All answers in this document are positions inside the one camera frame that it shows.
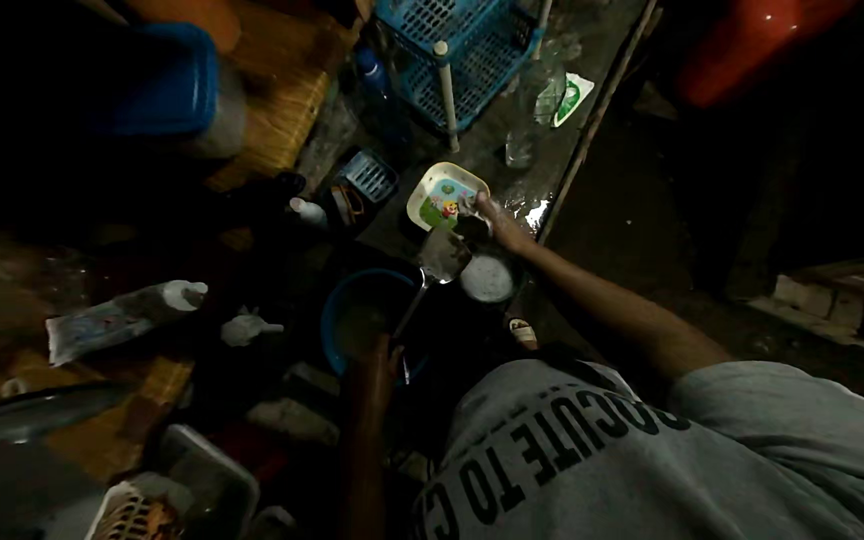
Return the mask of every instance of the hand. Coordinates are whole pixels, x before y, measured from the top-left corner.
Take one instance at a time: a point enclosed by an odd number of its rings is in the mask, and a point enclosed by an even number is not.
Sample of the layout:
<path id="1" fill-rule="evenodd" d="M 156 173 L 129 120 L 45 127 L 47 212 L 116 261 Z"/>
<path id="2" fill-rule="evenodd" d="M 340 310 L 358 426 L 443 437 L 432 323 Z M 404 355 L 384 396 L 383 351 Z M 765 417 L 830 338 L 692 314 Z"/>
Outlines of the hand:
<path id="1" fill-rule="evenodd" d="M 524 228 L 516 223 L 509 212 L 489 198 L 485 191 L 475 194 L 475 208 L 491 222 L 495 241 L 510 252 L 523 256 L 528 250 L 539 245 Z"/>
<path id="2" fill-rule="evenodd" d="M 396 386 L 404 347 L 389 354 L 389 334 L 379 334 L 371 352 L 355 358 L 348 366 L 349 395 L 352 414 L 368 426 L 382 425 Z"/>

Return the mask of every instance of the green label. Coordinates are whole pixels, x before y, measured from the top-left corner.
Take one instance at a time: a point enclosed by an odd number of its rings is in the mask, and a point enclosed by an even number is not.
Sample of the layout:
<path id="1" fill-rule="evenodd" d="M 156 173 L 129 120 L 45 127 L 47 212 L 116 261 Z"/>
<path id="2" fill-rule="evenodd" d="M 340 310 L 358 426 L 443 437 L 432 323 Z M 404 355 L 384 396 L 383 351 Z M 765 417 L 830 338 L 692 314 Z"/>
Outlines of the green label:
<path id="1" fill-rule="evenodd" d="M 558 106 L 556 117 L 558 120 L 565 118 L 569 111 L 575 108 L 579 103 L 579 86 L 571 80 L 565 81 L 565 97 L 561 99 L 561 104 Z"/>

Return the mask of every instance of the sandal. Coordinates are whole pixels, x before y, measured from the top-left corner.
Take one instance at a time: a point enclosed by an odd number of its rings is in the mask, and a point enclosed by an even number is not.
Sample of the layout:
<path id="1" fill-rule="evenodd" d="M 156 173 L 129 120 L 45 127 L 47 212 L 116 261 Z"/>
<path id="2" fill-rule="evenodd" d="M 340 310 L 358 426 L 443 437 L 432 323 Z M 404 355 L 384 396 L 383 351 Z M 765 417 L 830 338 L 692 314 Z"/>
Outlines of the sandal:
<path id="1" fill-rule="evenodd" d="M 539 340 L 536 333 L 525 319 L 514 318 L 509 320 L 509 332 L 522 347 L 530 351 L 539 348 Z"/>

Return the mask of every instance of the gray t-shirt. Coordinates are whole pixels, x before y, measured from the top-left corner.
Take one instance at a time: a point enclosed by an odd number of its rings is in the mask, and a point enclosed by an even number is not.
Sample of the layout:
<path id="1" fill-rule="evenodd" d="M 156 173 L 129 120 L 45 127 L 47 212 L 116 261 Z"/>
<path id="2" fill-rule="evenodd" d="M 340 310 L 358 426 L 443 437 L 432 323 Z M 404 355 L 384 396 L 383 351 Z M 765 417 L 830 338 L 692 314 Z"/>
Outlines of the gray t-shirt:
<path id="1" fill-rule="evenodd" d="M 412 536 L 864 538 L 864 399 L 772 362 L 676 382 L 668 413 L 539 360 L 456 408 Z"/>

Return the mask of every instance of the plate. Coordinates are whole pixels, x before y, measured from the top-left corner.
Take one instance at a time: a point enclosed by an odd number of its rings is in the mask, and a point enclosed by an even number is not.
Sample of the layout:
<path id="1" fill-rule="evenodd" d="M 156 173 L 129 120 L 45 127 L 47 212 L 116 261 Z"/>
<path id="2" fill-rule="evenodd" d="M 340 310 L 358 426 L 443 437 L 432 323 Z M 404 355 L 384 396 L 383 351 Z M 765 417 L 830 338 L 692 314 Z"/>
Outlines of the plate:
<path id="1" fill-rule="evenodd" d="M 448 222 L 451 229 L 458 220 L 459 199 L 475 197 L 477 191 L 491 195 L 482 178 L 455 163 L 442 161 L 425 171 L 405 204 L 405 212 L 415 225 L 426 231 L 443 221 Z"/>

